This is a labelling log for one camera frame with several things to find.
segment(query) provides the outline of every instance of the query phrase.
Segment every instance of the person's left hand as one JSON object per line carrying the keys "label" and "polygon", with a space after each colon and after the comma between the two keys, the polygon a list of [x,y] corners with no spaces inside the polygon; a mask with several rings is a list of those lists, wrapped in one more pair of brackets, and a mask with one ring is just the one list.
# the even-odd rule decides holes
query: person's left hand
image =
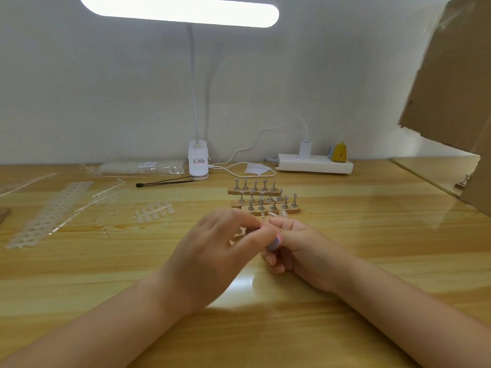
{"label": "person's left hand", "polygon": [[[230,240],[240,227],[252,232],[231,245]],[[165,304],[179,317],[204,309],[228,288],[250,260],[277,239],[278,231],[262,226],[244,210],[208,214],[181,239],[158,271]]]}

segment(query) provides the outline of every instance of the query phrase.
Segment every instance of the fingernail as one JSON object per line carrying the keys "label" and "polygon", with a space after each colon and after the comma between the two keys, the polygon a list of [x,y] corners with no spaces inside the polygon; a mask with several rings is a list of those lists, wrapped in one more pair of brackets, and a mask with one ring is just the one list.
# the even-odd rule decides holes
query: fingernail
{"label": "fingernail", "polygon": [[276,236],[276,239],[270,245],[268,245],[266,249],[269,250],[270,252],[273,252],[274,250],[279,248],[282,241],[283,241],[283,236],[281,236],[281,234],[278,234]]}

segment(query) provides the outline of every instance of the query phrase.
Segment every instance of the white paper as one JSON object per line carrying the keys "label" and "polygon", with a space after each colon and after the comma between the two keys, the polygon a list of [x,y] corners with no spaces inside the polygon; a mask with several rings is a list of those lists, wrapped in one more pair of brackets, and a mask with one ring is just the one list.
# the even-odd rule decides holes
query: white paper
{"label": "white paper", "polygon": [[154,168],[157,166],[157,163],[154,162],[146,162],[146,163],[140,163],[138,165],[138,168]]}
{"label": "white paper", "polygon": [[269,166],[263,164],[248,163],[245,169],[246,174],[255,174],[257,176],[262,176],[268,170],[272,170]]}

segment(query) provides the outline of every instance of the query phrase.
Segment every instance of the person's left arm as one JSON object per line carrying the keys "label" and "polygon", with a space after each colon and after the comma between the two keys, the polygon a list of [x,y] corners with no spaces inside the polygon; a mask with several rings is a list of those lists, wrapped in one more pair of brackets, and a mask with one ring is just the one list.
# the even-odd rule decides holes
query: person's left arm
{"label": "person's left arm", "polygon": [[[240,227],[253,232],[232,246]],[[248,212],[216,211],[183,237],[160,269],[14,353],[0,368],[125,367],[179,319],[217,299],[276,235]]]}

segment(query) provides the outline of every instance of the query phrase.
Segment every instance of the hand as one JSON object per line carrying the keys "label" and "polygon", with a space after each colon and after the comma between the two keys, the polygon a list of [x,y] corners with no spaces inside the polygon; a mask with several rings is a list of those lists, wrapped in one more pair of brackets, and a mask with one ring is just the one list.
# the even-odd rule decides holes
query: hand
{"label": "hand", "polygon": [[[240,227],[254,230],[234,245]],[[262,226],[252,214],[218,210],[202,218],[179,242],[158,271],[163,302],[179,317],[204,309],[232,283],[244,266],[277,239],[278,229]]]}
{"label": "hand", "polygon": [[292,271],[320,290],[335,292],[336,269],[351,255],[315,228],[297,220],[273,217],[269,222],[281,229],[281,246],[261,253],[271,271],[276,274]]}

